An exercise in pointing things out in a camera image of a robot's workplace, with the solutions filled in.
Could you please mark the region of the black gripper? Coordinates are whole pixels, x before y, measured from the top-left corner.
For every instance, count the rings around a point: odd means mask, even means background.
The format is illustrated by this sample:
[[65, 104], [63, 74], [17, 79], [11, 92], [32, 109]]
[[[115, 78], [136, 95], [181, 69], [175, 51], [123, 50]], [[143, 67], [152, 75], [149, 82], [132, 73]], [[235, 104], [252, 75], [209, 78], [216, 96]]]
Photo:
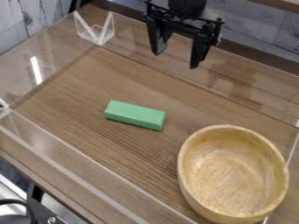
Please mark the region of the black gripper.
[[212, 46], [220, 42], [223, 16], [207, 7], [207, 0], [143, 0], [145, 4], [144, 21], [152, 53], [159, 55], [167, 48], [175, 33], [192, 37], [191, 65], [195, 69], [205, 60]]

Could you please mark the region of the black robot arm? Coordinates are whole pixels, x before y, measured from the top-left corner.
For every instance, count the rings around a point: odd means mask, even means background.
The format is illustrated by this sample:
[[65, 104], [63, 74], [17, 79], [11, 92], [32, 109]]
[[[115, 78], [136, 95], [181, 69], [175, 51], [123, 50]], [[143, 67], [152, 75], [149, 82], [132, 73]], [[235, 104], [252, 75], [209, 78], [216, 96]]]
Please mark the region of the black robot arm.
[[167, 0], [163, 7], [153, 0], [144, 0], [149, 45], [160, 55], [168, 39], [180, 34], [192, 39], [189, 69], [205, 60], [209, 49], [220, 43], [220, 28], [224, 18], [207, 9], [208, 0]]

